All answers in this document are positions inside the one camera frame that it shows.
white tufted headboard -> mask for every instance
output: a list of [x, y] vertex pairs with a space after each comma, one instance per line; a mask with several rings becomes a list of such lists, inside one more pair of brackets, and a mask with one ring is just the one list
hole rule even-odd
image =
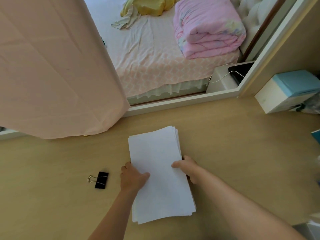
[[247, 31], [240, 49], [246, 51], [262, 23], [278, 0], [231, 0]]

wooden desk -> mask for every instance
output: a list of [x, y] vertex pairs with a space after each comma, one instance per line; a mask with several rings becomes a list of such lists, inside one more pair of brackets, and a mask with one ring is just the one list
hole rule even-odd
[[[89, 137], [1, 141], [0, 239], [86, 239], [120, 190], [127, 138], [169, 125], [179, 130], [184, 154], [290, 224], [320, 211], [320, 145], [310, 135], [320, 116], [265, 115], [254, 98], [232, 98], [123, 118]], [[96, 190], [87, 177], [103, 170], [107, 188]], [[191, 190], [193, 216], [142, 225], [130, 219], [125, 239], [230, 239], [215, 207]]]

binder clip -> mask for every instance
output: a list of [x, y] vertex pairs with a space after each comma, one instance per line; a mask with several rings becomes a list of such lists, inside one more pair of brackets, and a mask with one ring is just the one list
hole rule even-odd
[[88, 177], [88, 183], [95, 182], [96, 183], [96, 185], [94, 186], [95, 189], [105, 189], [106, 184], [107, 184], [108, 175], [109, 175], [108, 172], [99, 172], [98, 177], [94, 177], [94, 176], [90, 175]]

mattress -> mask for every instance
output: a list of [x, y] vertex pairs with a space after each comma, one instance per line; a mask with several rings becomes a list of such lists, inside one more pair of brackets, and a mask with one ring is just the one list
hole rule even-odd
[[234, 52], [210, 58], [186, 59], [174, 38], [174, 8], [162, 16], [141, 16], [131, 29], [111, 24], [120, 19], [126, 0], [85, 0], [127, 97], [165, 84], [210, 77], [214, 68], [236, 63]]

sheet of paper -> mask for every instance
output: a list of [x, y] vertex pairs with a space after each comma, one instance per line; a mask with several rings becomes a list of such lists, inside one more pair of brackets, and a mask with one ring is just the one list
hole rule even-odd
[[178, 130], [169, 126], [130, 136], [131, 163], [140, 173], [151, 174], [132, 206], [132, 220], [139, 224], [196, 211], [186, 175], [171, 164], [181, 160]]

